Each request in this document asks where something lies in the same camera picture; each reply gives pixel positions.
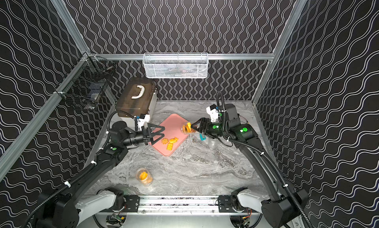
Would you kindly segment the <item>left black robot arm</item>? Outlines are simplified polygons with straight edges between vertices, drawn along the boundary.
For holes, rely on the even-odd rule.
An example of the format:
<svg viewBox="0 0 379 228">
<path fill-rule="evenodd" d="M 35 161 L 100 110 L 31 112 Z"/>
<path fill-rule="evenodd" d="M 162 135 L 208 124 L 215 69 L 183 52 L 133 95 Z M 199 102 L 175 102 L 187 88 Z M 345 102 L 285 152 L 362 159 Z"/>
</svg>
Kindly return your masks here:
<svg viewBox="0 0 379 228">
<path fill-rule="evenodd" d="M 54 192 L 40 194 L 37 207 L 30 212 L 23 227 L 75 228 L 84 217 L 84 209 L 76 207 L 84 193 L 125 158 L 129 147 L 154 145 L 164 137 L 165 131 L 164 126 L 152 123 L 130 128 L 125 121 L 111 123 L 110 120 L 106 121 L 106 128 L 107 140 L 94 160 Z"/>
</svg>

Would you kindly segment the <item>clear jar brown cookies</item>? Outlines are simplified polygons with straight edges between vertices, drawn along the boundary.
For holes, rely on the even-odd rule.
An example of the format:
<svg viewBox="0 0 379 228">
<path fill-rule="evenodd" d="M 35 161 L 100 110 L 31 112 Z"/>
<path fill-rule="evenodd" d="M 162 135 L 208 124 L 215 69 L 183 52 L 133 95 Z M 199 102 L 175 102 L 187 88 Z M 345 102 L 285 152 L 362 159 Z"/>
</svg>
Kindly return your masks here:
<svg viewBox="0 0 379 228">
<path fill-rule="evenodd" d="M 190 122 L 187 122 L 187 123 L 185 123 L 185 124 L 182 126 L 182 132 L 183 132 L 183 134 L 192 134 L 192 133 L 196 133 L 196 130 L 194 130 L 194 129 L 191 127 L 191 123 L 190 123 Z"/>
</svg>

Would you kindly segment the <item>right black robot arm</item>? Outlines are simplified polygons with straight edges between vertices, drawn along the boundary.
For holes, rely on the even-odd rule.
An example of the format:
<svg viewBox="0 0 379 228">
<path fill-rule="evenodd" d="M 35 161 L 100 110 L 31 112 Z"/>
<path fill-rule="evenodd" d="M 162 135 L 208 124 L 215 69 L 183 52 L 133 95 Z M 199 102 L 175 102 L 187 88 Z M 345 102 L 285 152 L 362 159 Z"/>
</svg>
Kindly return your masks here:
<svg viewBox="0 0 379 228">
<path fill-rule="evenodd" d="M 219 211 L 248 213 L 247 227 L 255 228 L 262 218 L 273 228 L 288 227 L 288 223 L 302 217 L 306 227 L 313 225 L 305 213 L 309 195 L 297 190 L 284 176 L 278 165 L 267 153 L 257 132 L 248 123 L 242 123 L 233 104 L 226 104 L 221 92 L 216 94 L 216 104 L 207 109 L 209 118 L 200 118 L 191 125 L 191 130 L 218 140 L 226 147 L 236 147 L 251 163 L 262 180 L 267 195 L 252 192 L 247 187 L 239 188 L 229 196 L 218 198 Z M 251 222 L 251 213 L 258 213 L 257 221 Z"/>
</svg>

